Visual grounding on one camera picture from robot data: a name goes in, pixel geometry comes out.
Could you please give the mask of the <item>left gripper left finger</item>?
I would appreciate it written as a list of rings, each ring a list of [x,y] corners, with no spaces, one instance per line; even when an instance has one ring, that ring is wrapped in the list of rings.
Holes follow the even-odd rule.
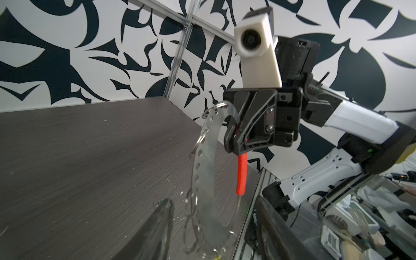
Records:
[[[166,260],[173,229],[174,203],[164,199],[115,260]]]

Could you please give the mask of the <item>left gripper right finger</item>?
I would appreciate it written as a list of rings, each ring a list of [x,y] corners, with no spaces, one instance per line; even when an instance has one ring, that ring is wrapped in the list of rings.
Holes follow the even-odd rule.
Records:
[[[262,196],[255,201],[258,250],[263,260],[318,260]]]

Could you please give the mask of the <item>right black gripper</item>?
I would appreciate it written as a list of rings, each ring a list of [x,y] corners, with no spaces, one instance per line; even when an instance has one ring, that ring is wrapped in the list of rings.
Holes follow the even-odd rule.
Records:
[[[241,88],[223,93],[231,115],[226,117],[224,148],[244,153],[269,146],[290,147],[299,135],[301,88]]]

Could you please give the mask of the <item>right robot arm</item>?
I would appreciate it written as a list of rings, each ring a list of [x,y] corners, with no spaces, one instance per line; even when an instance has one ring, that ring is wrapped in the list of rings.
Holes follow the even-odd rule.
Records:
[[[290,147],[300,122],[340,130],[338,144],[293,177],[275,182],[264,197],[287,215],[338,181],[343,185],[379,174],[416,140],[416,130],[325,88],[312,70],[320,44],[297,38],[267,40],[255,31],[236,38],[243,87],[224,92],[238,111],[224,136],[229,153],[243,156],[273,145]]]

